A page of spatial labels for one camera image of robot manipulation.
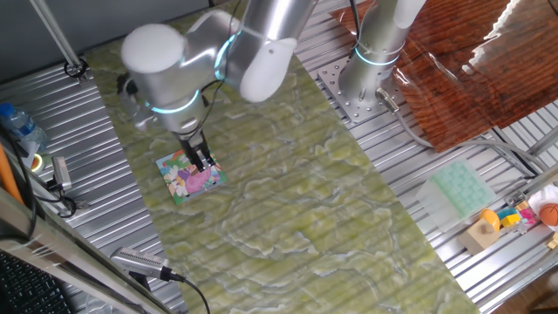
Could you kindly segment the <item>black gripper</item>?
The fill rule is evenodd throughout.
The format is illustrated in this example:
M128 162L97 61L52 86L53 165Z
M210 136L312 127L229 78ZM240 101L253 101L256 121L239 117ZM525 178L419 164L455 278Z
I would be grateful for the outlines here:
M181 133L172 131L172 134L179 141L190 163L196 166L199 172L215 164L201 126Z

